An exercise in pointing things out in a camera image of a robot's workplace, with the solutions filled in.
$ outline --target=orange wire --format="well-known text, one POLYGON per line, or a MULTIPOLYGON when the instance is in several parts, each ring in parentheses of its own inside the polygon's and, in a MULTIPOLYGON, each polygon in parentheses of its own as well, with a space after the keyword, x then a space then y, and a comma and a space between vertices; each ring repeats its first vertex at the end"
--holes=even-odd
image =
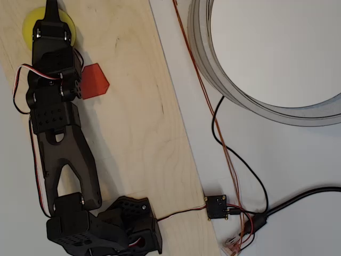
MULTIPOLYGON (((181 28, 181 32, 182 32, 183 38, 184 38, 184 40, 185 40, 185 43, 186 43, 188 52, 189 52, 190 57, 191 57, 191 60, 192 60, 192 62, 193 62, 193 66, 194 66, 194 68, 195 68, 195 70, 196 70, 196 73, 197 73, 198 80, 199 80, 199 83, 200 83, 202 92, 204 93, 204 96, 205 96, 205 99, 206 99, 208 108, 209 108, 209 110, 210 110, 210 112, 211 112, 211 114, 212 114, 212 116, 213 116, 213 115, 214 115, 214 111, 213 111, 212 105, 211 105, 211 103, 210 103, 210 100, 209 100, 209 97, 208 97, 208 94, 207 94, 205 85, 204 85, 204 83, 203 83, 203 81, 202 81, 202 79, 201 79, 201 76, 200 76, 200 73, 199 73, 199 69, 198 69, 198 67, 197 67, 196 61, 195 61, 194 56, 193 56, 193 53, 192 53, 192 51, 191 51, 189 42, 188 42, 188 40, 187 40, 186 33, 185 33, 185 30, 184 30, 184 27, 183 27, 183 23, 182 23, 180 14, 179 14, 178 9, 177 9, 177 1, 176 1, 176 0, 173 0, 173 5, 174 5, 174 9, 175 9, 175 12, 176 12, 176 16, 177 16, 177 19, 178 19, 178 22, 179 22, 179 25, 180 25, 180 28, 181 28)), ((226 145, 225 145, 224 139, 223 139, 223 137, 222 137, 222 133, 221 133, 221 130, 220 130, 220 127, 219 127, 219 123, 218 123, 217 118, 216 118, 216 120, 215 120, 215 124, 216 124, 216 127, 217 127, 217 131, 218 131, 220 140, 221 140, 221 142, 222 142, 222 147, 223 147, 223 150, 224 150, 224 155, 225 155, 226 161, 227 161, 227 163, 228 163, 228 167, 229 167, 230 174, 231 174, 231 178, 232 178, 232 181, 233 181, 234 190, 235 190, 235 192, 236 192, 238 204, 239 204, 239 207, 241 207, 240 190, 239 190, 239 180, 238 180, 238 177, 237 177, 237 173, 236 173, 236 171, 235 171, 235 169, 234 169, 234 167, 233 167, 233 164, 232 164, 232 161, 231 161, 229 152, 228 152, 227 149, 226 149, 226 145)), ((241 235, 243 235, 243 229, 244 229, 242 219, 244 220, 244 215, 243 215, 243 217, 240 216, 241 235)))

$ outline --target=red block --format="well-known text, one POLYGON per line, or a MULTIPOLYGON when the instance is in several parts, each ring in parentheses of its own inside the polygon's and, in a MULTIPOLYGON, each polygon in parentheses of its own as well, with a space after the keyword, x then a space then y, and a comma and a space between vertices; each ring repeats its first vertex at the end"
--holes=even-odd
POLYGON ((84 67, 82 82, 80 83, 84 100, 105 94, 109 85, 110 84, 98 63, 84 67))

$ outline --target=small circuit board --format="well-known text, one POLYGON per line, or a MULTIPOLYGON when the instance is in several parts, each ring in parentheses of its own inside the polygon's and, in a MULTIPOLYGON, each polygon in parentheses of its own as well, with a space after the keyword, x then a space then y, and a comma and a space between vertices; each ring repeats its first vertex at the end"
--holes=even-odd
POLYGON ((226 195, 205 197, 208 219, 226 219, 227 200, 226 195))

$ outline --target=black cable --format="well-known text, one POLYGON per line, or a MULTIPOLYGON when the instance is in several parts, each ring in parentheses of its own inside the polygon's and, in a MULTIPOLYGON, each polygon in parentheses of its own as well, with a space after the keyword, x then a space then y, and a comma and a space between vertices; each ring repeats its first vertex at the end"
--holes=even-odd
POLYGON ((77 55, 80 57, 82 64, 80 65, 81 69, 83 69, 84 67, 84 59, 83 56, 81 55, 81 53, 75 48, 75 51, 77 52, 77 55))
POLYGON ((17 104, 15 103, 15 95, 17 94, 17 90, 18 90, 18 82, 19 82, 19 76, 20 76, 20 70, 21 70, 21 67, 19 68, 18 70, 18 74, 17 74, 17 77, 15 78, 17 81, 16 81, 16 87, 14 88, 14 92, 13 92, 13 104, 15 106, 15 108, 17 109, 17 111, 23 115, 28 115, 30 114, 30 112, 24 112, 22 111, 18 106, 17 104))
MULTIPOLYGON (((222 98, 220 99, 215 111, 214 111, 214 115, 213 115, 213 118, 212 118, 212 134, 213 134, 213 137, 214 139, 220 144, 220 145, 223 145, 222 142, 217 138, 217 136, 215 135, 215 131, 214 131, 214 123, 215 123, 215 119, 216 119, 216 116, 217 116, 217 113, 218 113, 218 110, 219 110, 219 107, 221 105, 221 103, 223 102, 224 100, 224 96, 222 96, 222 98)), ((241 158, 241 156, 239 156, 232 148, 226 146, 226 149, 228 149, 230 152, 232 152, 235 156, 238 157, 239 160, 241 160, 245 166, 247 167, 247 169, 249 169, 249 171, 253 174, 253 176, 258 180, 259 184, 262 186, 262 189, 264 191, 264 196, 265 196, 265 200, 266 200, 266 207, 265 207, 265 210, 262 212, 262 213, 265 213, 267 212, 267 210, 269 209, 269 198, 267 196, 267 191, 265 189, 265 186, 264 184, 262 183, 261 179, 257 176, 257 174, 251 169, 251 167, 245 162, 245 160, 243 158, 241 158)), ((247 213, 251 213, 251 214, 259 214, 259 212, 250 212, 250 211, 245 211, 247 213)))
POLYGON ((168 215, 168 216, 165 216, 165 217, 163 217, 163 218, 161 218, 161 219, 158 219, 157 221, 159 222, 159 221, 165 220, 165 219, 169 218, 170 216, 174 216, 174 215, 177 215, 177 214, 179 214, 179 213, 191 212, 191 211, 201 211, 201 210, 203 210, 203 209, 205 209, 205 208, 206 208, 206 206, 203 206, 203 207, 200 208, 200 209, 188 209, 188 210, 184 210, 184 211, 175 212, 175 213, 172 213, 172 214, 170 214, 170 215, 168 215))
POLYGON ((297 201, 307 197, 307 196, 311 196, 314 194, 318 194, 318 193, 323 193, 323 192, 341 192, 341 187, 321 187, 321 188, 314 188, 314 189, 310 189, 306 192, 303 192, 297 196, 294 196, 293 198, 285 201, 284 203, 281 203, 280 205, 268 210, 268 212, 266 213, 266 216, 269 217, 271 215, 273 215, 274 213, 283 210, 284 208, 292 205, 293 203, 296 203, 297 201))
POLYGON ((28 129, 30 132, 30 139, 31 139, 31 146, 32 146, 32 153, 33 153, 33 160, 34 160, 34 170, 35 170, 34 173, 36 177, 36 185, 37 185, 37 191, 38 191, 38 196, 39 196, 39 205, 44 215, 48 218, 51 218, 51 216, 48 216, 44 210, 43 202, 42 202, 42 195, 40 193, 40 185, 39 185, 38 172, 37 172, 37 158, 36 158, 36 152, 34 149, 33 133, 32 133, 32 127, 31 127, 31 116, 28 118, 28 129))

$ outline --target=wood grain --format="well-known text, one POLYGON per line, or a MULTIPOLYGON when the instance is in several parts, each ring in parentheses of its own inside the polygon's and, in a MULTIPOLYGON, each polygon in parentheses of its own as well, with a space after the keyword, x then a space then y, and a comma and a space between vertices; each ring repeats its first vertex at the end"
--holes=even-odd
MULTIPOLYGON (((100 210, 121 195, 148 196, 157 218, 203 205, 148 0, 59 3, 77 27, 76 47, 85 64, 98 62, 110 83, 105 95, 76 101, 98 168, 104 201, 100 210)), ((44 0, 0 0, 0 61, 10 86, 16 67, 31 63, 21 36, 22 22, 28 12, 44 4, 44 0)), ((23 72, 17 102, 24 109, 27 86, 23 72)), ((76 182, 63 173, 59 192, 75 189, 76 182)), ((160 229, 163 255, 220 254, 205 211, 177 215, 161 222, 160 229)))

